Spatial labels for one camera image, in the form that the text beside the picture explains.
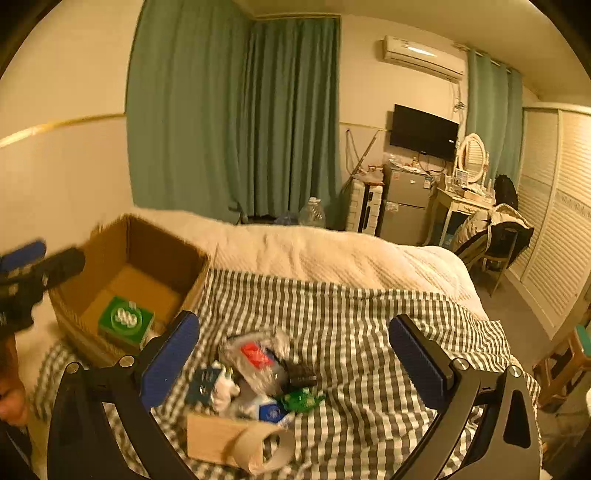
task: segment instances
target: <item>green package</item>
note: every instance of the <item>green package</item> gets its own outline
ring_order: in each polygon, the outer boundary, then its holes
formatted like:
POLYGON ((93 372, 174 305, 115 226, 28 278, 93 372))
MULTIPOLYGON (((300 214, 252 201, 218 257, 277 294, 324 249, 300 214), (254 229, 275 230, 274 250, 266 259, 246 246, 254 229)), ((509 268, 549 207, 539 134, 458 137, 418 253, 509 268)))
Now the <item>green package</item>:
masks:
POLYGON ((135 302, 113 297, 100 316, 99 332, 127 351, 137 353, 144 347, 153 318, 152 312, 135 302))

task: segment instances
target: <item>plastic bag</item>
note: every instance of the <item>plastic bag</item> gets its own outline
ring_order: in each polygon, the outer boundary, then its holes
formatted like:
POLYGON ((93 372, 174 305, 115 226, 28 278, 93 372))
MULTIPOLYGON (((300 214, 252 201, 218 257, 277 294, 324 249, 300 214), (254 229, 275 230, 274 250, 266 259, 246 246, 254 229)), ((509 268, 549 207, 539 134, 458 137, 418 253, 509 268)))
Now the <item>plastic bag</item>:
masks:
POLYGON ((279 362, 288 350, 289 337, 277 329, 227 338, 219 346, 219 358, 234 367, 257 394, 274 397, 284 393, 289 381, 279 362))

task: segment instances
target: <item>gray floor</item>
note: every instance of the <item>gray floor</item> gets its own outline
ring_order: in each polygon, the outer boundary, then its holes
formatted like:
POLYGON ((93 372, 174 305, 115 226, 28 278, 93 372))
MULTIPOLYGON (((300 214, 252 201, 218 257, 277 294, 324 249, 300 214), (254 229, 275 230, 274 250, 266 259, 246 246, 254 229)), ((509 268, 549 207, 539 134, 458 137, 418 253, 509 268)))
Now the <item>gray floor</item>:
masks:
POLYGON ((534 363, 547 353, 550 346, 550 339, 534 312, 506 278, 501 280, 491 297, 489 290, 496 277, 492 273, 482 273, 476 266, 472 268, 470 276, 484 311, 491 320, 501 321, 511 352, 524 369, 531 373, 534 363))
MULTIPOLYGON (((500 320, 511 347, 524 369, 531 373, 532 366, 548 354, 550 339, 528 304, 506 278, 491 297, 489 289, 496 277, 474 267, 470 276, 476 286, 482 306, 491 320, 500 320)), ((569 395, 557 414, 538 410, 538 424, 543 442, 548 444, 547 459, 556 458, 568 443, 570 436, 577 437, 589 425, 585 394, 591 388, 591 375, 587 374, 569 395)))

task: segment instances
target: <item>air conditioner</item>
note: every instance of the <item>air conditioner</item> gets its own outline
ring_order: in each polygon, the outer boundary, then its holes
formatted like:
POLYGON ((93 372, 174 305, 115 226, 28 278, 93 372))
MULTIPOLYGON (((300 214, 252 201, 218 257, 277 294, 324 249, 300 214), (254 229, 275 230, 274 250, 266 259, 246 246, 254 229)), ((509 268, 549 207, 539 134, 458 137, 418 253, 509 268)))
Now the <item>air conditioner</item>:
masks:
POLYGON ((384 38, 384 60, 456 83, 466 70, 464 60, 454 55, 390 36, 384 38))

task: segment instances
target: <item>television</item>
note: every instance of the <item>television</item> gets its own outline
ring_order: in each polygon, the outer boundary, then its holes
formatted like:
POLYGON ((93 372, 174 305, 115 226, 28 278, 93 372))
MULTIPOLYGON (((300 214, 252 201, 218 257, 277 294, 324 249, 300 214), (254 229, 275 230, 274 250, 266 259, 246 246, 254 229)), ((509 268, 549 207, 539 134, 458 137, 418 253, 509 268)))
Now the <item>television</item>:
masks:
POLYGON ((394 105, 390 145, 454 161, 459 125, 451 120, 394 105))

